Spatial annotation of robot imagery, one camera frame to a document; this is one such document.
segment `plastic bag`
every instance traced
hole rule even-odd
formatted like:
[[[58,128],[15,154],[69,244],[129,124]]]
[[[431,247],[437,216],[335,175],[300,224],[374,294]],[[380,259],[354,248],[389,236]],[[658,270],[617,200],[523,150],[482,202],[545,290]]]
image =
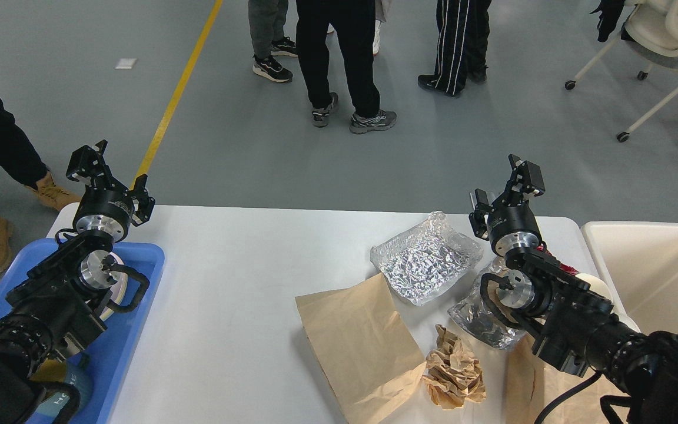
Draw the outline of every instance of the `plastic bag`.
[[[482,257],[483,249],[454,231],[440,211],[371,249],[371,262],[388,285],[415,306],[449,290]]]
[[[469,294],[448,311],[451,319],[463,330],[488,346],[503,350],[514,349],[526,333],[524,330],[506,327],[493,316],[480,295],[480,285],[482,276],[487,272],[504,276],[508,270],[504,258],[493,259],[478,273]]]

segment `red object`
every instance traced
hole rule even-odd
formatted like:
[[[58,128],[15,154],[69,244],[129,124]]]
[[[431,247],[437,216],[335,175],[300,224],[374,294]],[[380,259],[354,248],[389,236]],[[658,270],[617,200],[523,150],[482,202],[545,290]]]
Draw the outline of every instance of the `red object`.
[[[544,246],[544,244],[541,244],[540,246],[536,247],[536,250],[538,250],[538,252],[546,252],[552,257],[554,256],[553,253],[549,252],[549,250]],[[562,262],[559,263],[559,269],[561,269],[564,272],[567,272],[567,274],[569,274],[570,276],[576,276],[576,274],[579,274],[579,271],[574,269],[574,267],[565,265]]]

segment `white shoe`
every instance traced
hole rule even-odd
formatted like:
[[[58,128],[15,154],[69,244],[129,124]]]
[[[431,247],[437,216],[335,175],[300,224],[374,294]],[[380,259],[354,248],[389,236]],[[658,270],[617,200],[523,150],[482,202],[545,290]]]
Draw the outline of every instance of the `white shoe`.
[[[377,55],[381,48],[381,21],[376,21],[376,34],[373,37],[373,56]]]

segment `gray floor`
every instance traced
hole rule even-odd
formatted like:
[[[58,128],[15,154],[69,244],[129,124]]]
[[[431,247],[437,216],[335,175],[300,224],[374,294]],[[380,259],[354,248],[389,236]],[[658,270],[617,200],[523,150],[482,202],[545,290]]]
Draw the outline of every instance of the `gray floor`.
[[[107,162],[130,183],[204,26],[213,0],[0,0],[0,95],[57,180],[83,144],[110,141]],[[435,0],[399,1],[382,26],[375,78],[396,128],[355,136],[337,35],[331,86],[341,105],[328,128],[310,124],[296,59],[290,84],[254,75],[247,2],[224,0],[151,167],[159,204],[468,213],[469,191],[497,191],[516,153],[543,168],[536,214],[678,222],[678,97],[620,144],[614,135],[664,97],[676,77],[635,79],[642,59],[623,45],[568,92],[601,47],[597,0],[494,2],[489,81],[462,98],[422,91],[433,70]],[[286,26],[294,37],[293,7]],[[120,57],[135,69],[114,70]],[[0,169],[0,213],[19,249],[55,213]],[[179,228],[178,231],[195,231]]]

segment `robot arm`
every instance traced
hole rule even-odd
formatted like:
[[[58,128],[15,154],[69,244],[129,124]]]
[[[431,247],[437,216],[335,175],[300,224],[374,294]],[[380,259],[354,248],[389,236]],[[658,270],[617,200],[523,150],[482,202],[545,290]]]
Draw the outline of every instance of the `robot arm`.
[[[145,190],[146,176],[129,190],[103,161],[106,141],[97,147],[84,145],[70,160],[68,178],[86,184],[74,228],[59,231],[72,236],[62,241],[57,234],[57,250],[7,293],[12,310],[0,319],[0,424],[26,422],[43,401],[46,387],[29,378],[46,359],[67,360],[84,351],[106,331],[99,317],[103,309],[131,312],[148,288],[143,274],[110,256],[114,243],[127,236],[129,223],[140,225],[151,215],[155,201]],[[140,283],[124,306],[114,303],[110,292],[121,273]],[[75,408],[63,408],[55,422],[70,419],[78,395],[73,391]]]
[[[633,424],[678,424],[678,334],[643,335],[614,314],[610,300],[548,253],[529,207],[544,193],[540,168],[509,156],[511,177],[490,204],[474,194],[470,222],[476,236],[490,242],[511,272],[485,274],[481,295],[505,325],[535,338],[533,354],[557,370],[583,376],[592,367],[630,397],[604,397],[610,422],[621,422],[610,405],[630,408]],[[497,284],[497,300],[488,295]]]

